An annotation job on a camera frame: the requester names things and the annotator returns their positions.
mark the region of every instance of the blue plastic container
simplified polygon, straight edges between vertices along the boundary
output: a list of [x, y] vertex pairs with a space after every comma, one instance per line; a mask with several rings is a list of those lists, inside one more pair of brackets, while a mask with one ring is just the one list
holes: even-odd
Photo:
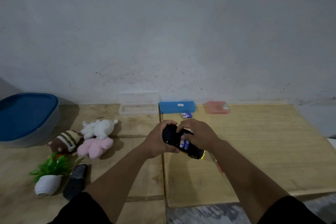
[[160, 102], [161, 113], [195, 112], [194, 101]]
[[20, 93], [0, 101], [0, 143], [30, 147], [45, 141], [61, 118], [52, 94]]

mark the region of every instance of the artificial plant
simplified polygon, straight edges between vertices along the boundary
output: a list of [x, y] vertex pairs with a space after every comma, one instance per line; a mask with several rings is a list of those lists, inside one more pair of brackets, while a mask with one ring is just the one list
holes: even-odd
[[34, 181], [37, 182], [44, 175], [67, 175], [69, 174], [69, 162], [64, 155], [57, 155], [56, 152], [41, 165], [39, 170], [30, 172], [30, 175], [36, 175]]

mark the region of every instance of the black sleeve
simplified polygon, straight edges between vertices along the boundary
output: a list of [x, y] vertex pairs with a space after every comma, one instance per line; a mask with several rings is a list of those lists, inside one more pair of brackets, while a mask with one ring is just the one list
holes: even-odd
[[81, 192], [71, 199], [50, 223], [70, 222], [112, 224], [102, 207], [86, 192]]
[[304, 203], [287, 196], [275, 202], [262, 216], [258, 224], [266, 223], [324, 223]]

